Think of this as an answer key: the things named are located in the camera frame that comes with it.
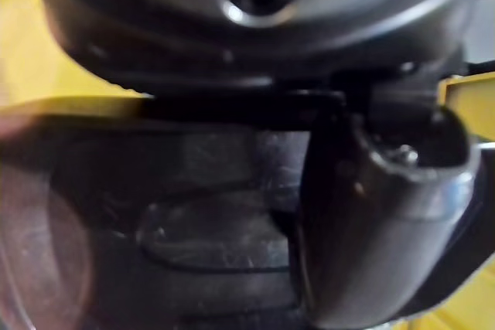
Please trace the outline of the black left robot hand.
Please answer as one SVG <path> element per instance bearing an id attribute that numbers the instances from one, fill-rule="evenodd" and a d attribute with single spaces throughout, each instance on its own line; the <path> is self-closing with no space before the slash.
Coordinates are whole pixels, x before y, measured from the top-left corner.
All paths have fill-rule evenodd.
<path id="1" fill-rule="evenodd" d="M 188 113 L 315 117 L 295 218 L 297 276 L 318 328 L 417 315 L 454 268 L 483 158 L 438 103 L 464 67 L 476 0 L 42 0 L 62 50 L 109 83 Z"/>

